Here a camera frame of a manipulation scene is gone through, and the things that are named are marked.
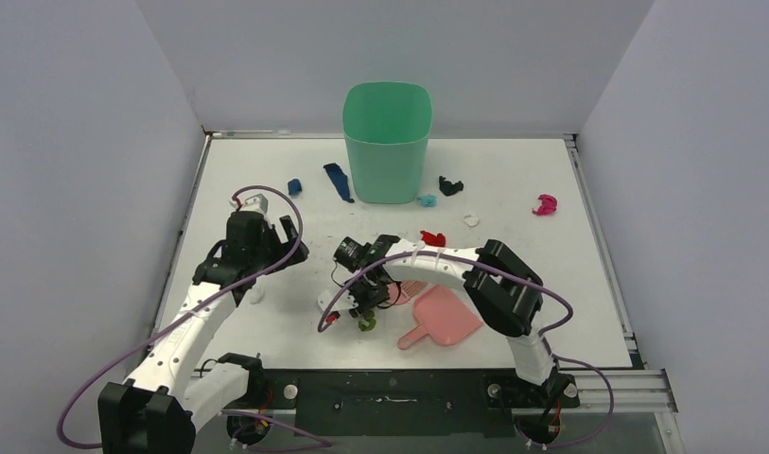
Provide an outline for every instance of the green plastic bucket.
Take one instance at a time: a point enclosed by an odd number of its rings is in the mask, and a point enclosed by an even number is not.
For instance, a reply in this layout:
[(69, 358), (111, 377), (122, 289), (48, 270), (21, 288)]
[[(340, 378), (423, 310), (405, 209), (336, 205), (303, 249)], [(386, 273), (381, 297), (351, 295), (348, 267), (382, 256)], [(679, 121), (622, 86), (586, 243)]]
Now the green plastic bucket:
[(342, 128), (354, 191), (370, 203), (409, 203), (420, 190), (431, 99), (420, 85), (366, 82), (348, 92)]

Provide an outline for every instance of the white table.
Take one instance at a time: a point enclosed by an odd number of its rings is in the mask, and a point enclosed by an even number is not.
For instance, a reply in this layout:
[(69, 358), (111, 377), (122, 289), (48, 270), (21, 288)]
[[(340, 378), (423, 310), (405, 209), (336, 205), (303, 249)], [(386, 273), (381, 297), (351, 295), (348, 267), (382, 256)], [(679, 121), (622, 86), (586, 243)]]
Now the white table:
[[(376, 314), (373, 331), (362, 333), (355, 320), (344, 318), (317, 333), (317, 295), (337, 287), (329, 280), (332, 255), (345, 236), (360, 243), (379, 234), (416, 241), (419, 231), (442, 232), (451, 247), (476, 247), (488, 238), (506, 243), (532, 267), (546, 286), (574, 306), (573, 320), (549, 333), (555, 353), (598, 367), (628, 367), (630, 359), (587, 220), (564, 142), (561, 139), (438, 139), (428, 146), (421, 194), (437, 196), (437, 206), (367, 204), (342, 201), (323, 165), (336, 162), (350, 175), (341, 139), (214, 140), (184, 233), (162, 308), (167, 325), (179, 308), (194, 269), (212, 245), (225, 235), (232, 211), (229, 196), (248, 184), (264, 184), (287, 192), (298, 178), (304, 192), (295, 199), (301, 210), (304, 239), (310, 249), (305, 263), (262, 277), (263, 300), (242, 304), (223, 324), (203, 358), (227, 352), (261, 353), (266, 368), (290, 369), (448, 369), (511, 368), (506, 340), (487, 326), (460, 344), (440, 347), (423, 339), (407, 351), (395, 346), (415, 321), (411, 305)], [(464, 181), (464, 191), (445, 197), (437, 179)], [(559, 200), (553, 216), (532, 214), (537, 196)], [(274, 195), (269, 215), (277, 222), (289, 214)], [(481, 218), (478, 227), (462, 221), (466, 212)], [(338, 279), (348, 274), (337, 272)], [(464, 301), (470, 304), (461, 293)], [(544, 324), (565, 311), (551, 298), (540, 312)]]

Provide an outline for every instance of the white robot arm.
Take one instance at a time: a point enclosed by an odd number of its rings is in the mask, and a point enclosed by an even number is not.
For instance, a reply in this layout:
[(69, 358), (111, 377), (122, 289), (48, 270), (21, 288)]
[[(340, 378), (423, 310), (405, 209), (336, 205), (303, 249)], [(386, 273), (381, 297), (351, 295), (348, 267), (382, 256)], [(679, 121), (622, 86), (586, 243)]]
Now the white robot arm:
[[(221, 288), (283, 260), (294, 247), (297, 232), (291, 219), (280, 219), (288, 240), (282, 243), (268, 223), (264, 196), (252, 196), (236, 208), (228, 218), (225, 239), (197, 267), (176, 320)], [(307, 256), (308, 248), (301, 243), (275, 271)], [(253, 284), (234, 288), (193, 312), (153, 346), (123, 383), (106, 384), (97, 400), (105, 454), (190, 452), (197, 431), (226, 405), (237, 399), (253, 405), (263, 394), (261, 360), (231, 353), (218, 359), (206, 378), (188, 386), (206, 346)]]
[[(367, 271), (350, 286), (344, 308), (352, 317), (374, 309), (389, 299), (387, 286), (393, 282), (421, 281), (467, 292), (488, 326), (504, 335), (515, 360), (518, 378), (543, 389), (549, 399), (566, 388), (569, 376), (558, 373), (546, 347), (536, 314), (542, 308), (540, 292), (507, 279), (497, 280), (472, 264), (442, 258), (460, 257), (497, 268), (538, 285), (540, 277), (506, 245), (488, 240), (481, 248), (453, 249), (412, 243), (398, 236), (379, 236), (364, 246), (350, 237), (334, 253), (337, 262), (351, 272), (386, 257), (399, 256)], [(326, 308), (325, 293), (318, 300)]]

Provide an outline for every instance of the pink plastic scoop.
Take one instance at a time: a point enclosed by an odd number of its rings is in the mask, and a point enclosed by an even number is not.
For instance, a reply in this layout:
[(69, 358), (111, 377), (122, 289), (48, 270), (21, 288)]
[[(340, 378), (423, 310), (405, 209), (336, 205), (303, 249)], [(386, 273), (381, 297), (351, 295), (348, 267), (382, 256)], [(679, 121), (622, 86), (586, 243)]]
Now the pink plastic scoop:
[(390, 303), (393, 303), (395, 306), (404, 305), (408, 303), (409, 300), (414, 297), (414, 295), (423, 291), (427, 285), (428, 284), (425, 282), (404, 281), (401, 283), (400, 296), (398, 296), (398, 286), (395, 284), (390, 284), (388, 286), (388, 290), (390, 291)]
[(453, 291), (439, 286), (414, 302), (412, 316), (418, 324), (398, 340), (401, 350), (410, 348), (425, 336), (439, 345), (453, 345), (481, 326), (481, 320)]

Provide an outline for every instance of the zip tie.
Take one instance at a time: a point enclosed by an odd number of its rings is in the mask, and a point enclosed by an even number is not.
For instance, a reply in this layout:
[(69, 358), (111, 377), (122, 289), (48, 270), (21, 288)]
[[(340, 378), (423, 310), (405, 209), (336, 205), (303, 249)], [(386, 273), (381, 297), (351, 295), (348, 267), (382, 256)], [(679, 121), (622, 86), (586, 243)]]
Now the zip tie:
[(434, 257), (434, 270), (437, 271), (437, 268), (440, 267), (440, 254), (444, 253), (446, 251), (446, 248), (437, 248), (437, 256)]
[(420, 252), (421, 249), (426, 247), (426, 243), (423, 240), (420, 240), (414, 244), (414, 251), (411, 252), (411, 263), (410, 266), (414, 268), (414, 261), (417, 260), (417, 253)]

